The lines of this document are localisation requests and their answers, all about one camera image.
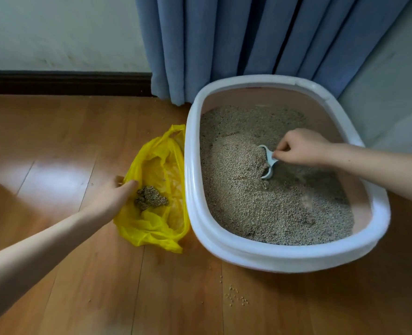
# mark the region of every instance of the litter box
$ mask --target litter box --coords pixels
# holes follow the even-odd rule
[[[199,133],[201,115],[224,105],[289,106],[302,112],[328,140],[364,146],[338,101],[312,81],[280,75],[245,75],[208,84],[190,109],[185,142],[187,210],[192,229],[206,249],[238,266],[293,273],[339,266],[359,259],[375,247],[388,229],[391,215],[386,191],[342,172],[338,178],[354,215],[353,234],[349,237],[310,246],[280,246],[252,241],[222,228],[206,203]]]

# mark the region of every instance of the yellow plastic bag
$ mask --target yellow plastic bag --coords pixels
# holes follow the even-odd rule
[[[139,188],[154,186],[169,199],[168,206],[135,206],[135,194],[114,218],[119,234],[135,246],[155,244],[181,253],[178,241],[190,226],[184,189],[184,139],[186,125],[173,125],[161,137],[142,146],[124,182],[139,181]]]

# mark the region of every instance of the white litter box rim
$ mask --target white litter box rim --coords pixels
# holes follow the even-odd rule
[[[388,229],[390,207],[385,189],[362,181],[370,199],[372,219],[362,231],[341,240],[309,246],[284,246],[252,241],[222,228],[212,217],[206,203],[200,162],[200,118],[203,102],[210,94],[245,87],[275,87],[297,90],[318,101],[333,119],[343,140],[364,144],[352,122],[335,97],[313,81],[282,75],[244,75],[212,82],[195,97],[186,125],[185,187],[191,225],[199,241],[210,252],[227,262],[239,263],[236,252],[282,259],[311,259],[340,255],[375,245]]]

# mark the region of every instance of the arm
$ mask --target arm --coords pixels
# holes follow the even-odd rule
[[[273,157],[298,165],[341,169],[412,200],[412,154],[330,143],[317,132],[295,129],[279,142]]]
[[[0,251],[0,316],[77,246],[117,215],[138,183],[108,182],[85,209]]]

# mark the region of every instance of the left hand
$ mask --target left hand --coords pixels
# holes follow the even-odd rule
[[[131,180],[122,184],[123,181],[122,176],[109,180],[83,211],[102,219],[105,224],[113,220],[130,195],[138,189],[138,181]]]

